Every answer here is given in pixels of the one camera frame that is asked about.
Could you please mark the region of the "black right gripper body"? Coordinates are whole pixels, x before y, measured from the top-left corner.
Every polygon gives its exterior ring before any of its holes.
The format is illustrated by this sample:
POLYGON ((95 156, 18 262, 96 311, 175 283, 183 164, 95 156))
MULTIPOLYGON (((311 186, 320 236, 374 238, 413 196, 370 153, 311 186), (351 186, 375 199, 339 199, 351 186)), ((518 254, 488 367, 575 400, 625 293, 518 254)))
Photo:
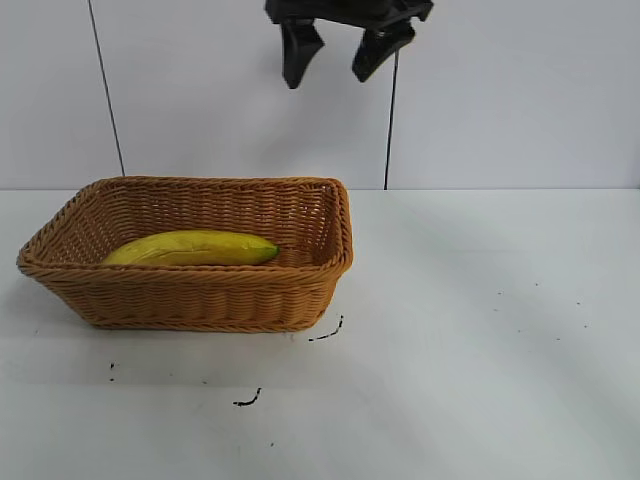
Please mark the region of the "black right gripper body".
POLYGON ((274 24, 288 20, 327 20, 361 28, 382 28, 417 17, 425 21, 432 1, 273 0, 265 11, 274 24))

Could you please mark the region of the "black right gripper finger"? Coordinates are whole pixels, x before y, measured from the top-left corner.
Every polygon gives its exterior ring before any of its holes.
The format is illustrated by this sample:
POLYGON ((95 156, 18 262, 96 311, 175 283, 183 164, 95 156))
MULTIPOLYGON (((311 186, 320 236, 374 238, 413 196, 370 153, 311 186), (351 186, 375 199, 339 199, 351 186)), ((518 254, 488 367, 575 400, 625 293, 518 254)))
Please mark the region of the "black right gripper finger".
POLYGON ((280 24, 282 75, 290 89, 297 89, 314 56, 325 43, 313 19, 289 19, 280 24))
POLYGON ((366 82, 376 70, 400 49, 412 42, 415 30, 410 21, 391 24, 380 30, 365 30, 352 62, 352 71, 366 82))

